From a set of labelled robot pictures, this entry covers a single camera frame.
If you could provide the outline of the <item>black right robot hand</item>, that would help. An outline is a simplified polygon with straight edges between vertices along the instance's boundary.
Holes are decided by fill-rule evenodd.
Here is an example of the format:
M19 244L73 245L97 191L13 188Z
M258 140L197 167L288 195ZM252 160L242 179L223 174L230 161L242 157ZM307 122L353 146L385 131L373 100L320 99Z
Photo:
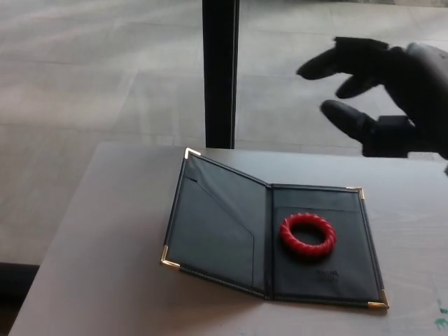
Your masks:
M412 152L447 157L447 52L424 43L407 47L369 38L337 37L334 46L297 71L315 81L335 74L349 78L335 100L325 100L324 116L358 141L370 158L407 158ZM381 85L403 115L368 114L344 103Z

